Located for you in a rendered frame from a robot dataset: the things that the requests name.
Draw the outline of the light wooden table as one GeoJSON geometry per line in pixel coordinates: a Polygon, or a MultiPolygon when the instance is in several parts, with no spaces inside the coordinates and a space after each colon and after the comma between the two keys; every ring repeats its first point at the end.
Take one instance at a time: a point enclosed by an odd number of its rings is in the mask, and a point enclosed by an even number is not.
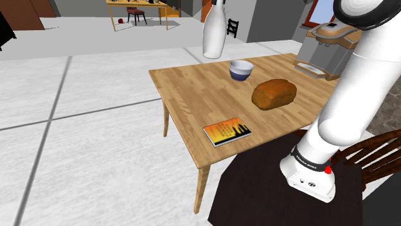
{"type": "Polygon", "coordinates": [[[231,79],[228,61],[149,72],[163,100],[163,130],[173,119],[199,170],[194,213],[199,212],[212,164],[311,124],[329,99],[337,81],[298,71],[295,58],[292,53],[248,58],[254,69],[244,82],[231,79]],[[277,78],[296,86],[295,100],[278,109],[260,110],[251,101],[255,87],[277,78]],[[251,135],[215,148],[203,127],[236,117],[251,135]]]}

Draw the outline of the orange and black book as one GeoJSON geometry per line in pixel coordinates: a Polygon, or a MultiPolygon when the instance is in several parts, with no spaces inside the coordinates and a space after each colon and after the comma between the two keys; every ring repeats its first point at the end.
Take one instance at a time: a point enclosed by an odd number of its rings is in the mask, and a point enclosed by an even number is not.
{"type": "Polygon", "coordinates": [[[205,126],[203,131],[215,148],[251,135],[250,129],[237,117],[205,126]]]}

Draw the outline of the white and blue bowl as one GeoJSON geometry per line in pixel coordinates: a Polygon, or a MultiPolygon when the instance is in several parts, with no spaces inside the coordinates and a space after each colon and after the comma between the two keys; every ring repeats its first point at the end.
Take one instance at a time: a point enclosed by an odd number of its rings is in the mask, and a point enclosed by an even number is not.
{"type": "Polygon", "coordinates": [[[231,78],[236,81],[245,81],[254,69],[254,65],[245,60],[232,60],[229,64],[231,78]]]}

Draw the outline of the brown bread loaf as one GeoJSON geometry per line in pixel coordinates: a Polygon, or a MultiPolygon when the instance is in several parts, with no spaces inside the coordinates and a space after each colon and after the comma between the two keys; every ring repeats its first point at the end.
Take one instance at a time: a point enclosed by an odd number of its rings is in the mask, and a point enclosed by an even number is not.
{"type": "Polygon", "coordinates": [[[294,101],[297,88],[285,79],[272,79],[256,86],[251,101],[261,110],[271,110],[294,101]]]}

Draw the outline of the black slatted chair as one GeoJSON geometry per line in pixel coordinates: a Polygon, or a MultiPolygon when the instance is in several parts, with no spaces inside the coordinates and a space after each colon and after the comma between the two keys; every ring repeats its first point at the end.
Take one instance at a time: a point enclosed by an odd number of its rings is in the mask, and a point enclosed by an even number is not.
{"type": "Polygon", "coordinates": [[[238,21],[234,21],[233,19],[228,19],[227,35],[229,35],[231,33],[233,35],[233,37],[236,38],[237,32],[238,32],[238,25],[239,25],[238,21]]]}

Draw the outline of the dark robot stand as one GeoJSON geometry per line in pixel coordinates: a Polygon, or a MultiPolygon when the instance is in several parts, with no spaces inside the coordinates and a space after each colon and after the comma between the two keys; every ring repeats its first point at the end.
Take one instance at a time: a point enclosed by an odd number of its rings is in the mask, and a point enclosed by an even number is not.
{"type": "Polygon", "coordinates": [[[324,203],[287,184],[280,161],[306,134],[296,130],[238,154],[223,172],[208,217],[213,226],[362,226],[362,193],[324,203]]]}

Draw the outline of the dark red chair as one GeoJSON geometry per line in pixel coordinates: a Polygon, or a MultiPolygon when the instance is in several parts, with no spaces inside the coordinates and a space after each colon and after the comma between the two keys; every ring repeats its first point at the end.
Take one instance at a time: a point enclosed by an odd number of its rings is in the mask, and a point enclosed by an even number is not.
{"type": "Polygon", "coordinates": [[[145,17],[145,12],[143,10],[138,10],[136,7],[126,7],[128,16],[127,16],[127,22],[130,21],[130,16],[132,15],[134,17],[134,24],[137,25],[137,23],[139,22],[139,16],[142,16],[145,24],[147,24],[147,20],[145,17]]]}

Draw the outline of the yellow wooden desk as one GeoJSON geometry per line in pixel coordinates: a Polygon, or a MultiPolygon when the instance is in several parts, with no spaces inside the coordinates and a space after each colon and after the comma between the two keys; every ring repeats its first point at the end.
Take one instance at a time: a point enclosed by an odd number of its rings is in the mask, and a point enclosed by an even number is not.
{"type": "Polygon", "coordinates": [[[112,26],[114,31],[116,31],[114,19],[112,16],[112,10],[111,7],[137,7],[137,8],[158,8],[159,12],[161,12],[162,9],[165,10],[165,20],[166,20],[166,30],[168,30],[168,15],[167,15],[167,8],[168,5],[166,3],[149,3],[148,1],[145,0],[105,0],[107,3],[108,9],[109,9],[109,15],[111,18],[112,26]]]}

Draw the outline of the grey and tan coffee machine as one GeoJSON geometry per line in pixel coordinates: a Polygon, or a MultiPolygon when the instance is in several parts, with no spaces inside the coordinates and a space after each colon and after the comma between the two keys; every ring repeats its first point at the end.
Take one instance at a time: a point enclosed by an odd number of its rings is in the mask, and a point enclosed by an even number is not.
{"type": "Polygon", "coordinates": [[[359,43],[362,30],[341,21],[320,24],[309,30],[294,67],[309,76],[338,79],[359,43]]]}

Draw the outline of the red framed window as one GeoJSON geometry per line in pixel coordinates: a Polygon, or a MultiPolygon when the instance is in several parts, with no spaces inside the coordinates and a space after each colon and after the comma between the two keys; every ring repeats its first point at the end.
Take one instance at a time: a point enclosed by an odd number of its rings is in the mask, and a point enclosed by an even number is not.
{"type": "Polygon", "coordinates": [[[334,0],[314,0],[303,26],[314,28],[334,20],[334,0]]]}

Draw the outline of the dark brown wooden chair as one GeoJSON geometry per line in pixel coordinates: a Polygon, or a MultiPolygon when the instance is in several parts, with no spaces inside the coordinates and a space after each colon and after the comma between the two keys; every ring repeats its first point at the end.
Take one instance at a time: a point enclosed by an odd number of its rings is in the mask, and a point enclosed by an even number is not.
{"type": "Polygon", "coordinates": [[[298,147],[290,160],[290,186],[327,201],[347,190],[359,195],[367,184],[401,171],[401,129],[338,149],[323,164],[304,158],[298,147]]]}

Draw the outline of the brown wooden cabinet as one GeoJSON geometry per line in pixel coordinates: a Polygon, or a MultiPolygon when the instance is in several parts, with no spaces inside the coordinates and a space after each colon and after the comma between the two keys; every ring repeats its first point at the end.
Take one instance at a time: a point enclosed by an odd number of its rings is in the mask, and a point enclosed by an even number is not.
{"type": "Polygon", "coordinates": [[[0,12],[13,31],[44,30],[41,17],[56,17],[49,0],[0,0],[0,12]]]}

